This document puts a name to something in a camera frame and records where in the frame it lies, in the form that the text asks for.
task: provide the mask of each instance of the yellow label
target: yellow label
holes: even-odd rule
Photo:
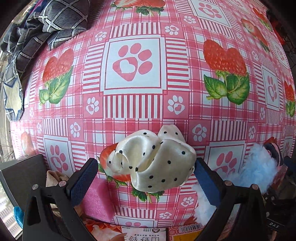
[[[194,241],[200,232],[201,230],[192,233],[174,235],[173,241]]]

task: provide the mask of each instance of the white satin fabric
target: white satin fabric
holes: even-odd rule
[[[163,125],[158,135],[140,130],[118,143],[107,165],[118,174],[130,174],[133,186],[155,193],[177,187],[193,172],[196,152],[175,125]]]

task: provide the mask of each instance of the silver screw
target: silver screw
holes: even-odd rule
[[[63,186],[65,186],[66,184],[67,184],[66,181],[60,181],[60,182],[59,182],[59,186],[60,186],[60,187],[63,187]]]
[[[225,182],[224,182],[224,183],[225,183],[225,185],[226,185],[226,186],[231,186],[231,185],[232,185],[232,182],[231,182],[231,181],[229,181],[229,180],[225,180]]]
[[[38,188],[38,184],[34,184],[33,186],[32,186],[32,189],[33,190],[36,190]]]
[[[258,190],[258,189],[259,189],[258,185],[256,185],[256,184],[253,184],[253,185],[252,185],[252,188],[253,188],[254,190]]]

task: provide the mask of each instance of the white fluffy fur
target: white fluffy fur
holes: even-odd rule
[[[267,150],[261,145],[254,144],[245,159],[241,171],[239,173],[231,173],[225,180],[230,180],[234,185],[241,187],[249,187],[252,184],[257,184],[263,194],[267,191],[267,188],[277,173],[276,166],[276,161],[271,158]],[[209,203],[199,184],[195,184],[192,189],[198,195],[198,207],[195,209],[194,216],[197,218],[197,222],[206,225],[216,210],[216,207]],[[231,216],[236,216],[238,205],[235,209],[236,211],[234,212],[233,210]]]

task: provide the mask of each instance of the barcode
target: barcode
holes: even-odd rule
[[[192,224],[192,225],[187,225],[187,226],[180,226],[179,227],[179,233],[185,233],[185,232],[189,232],[189,231],[195,231],[195,230],[199,230],[200,229],[200,225],[199,224]]]

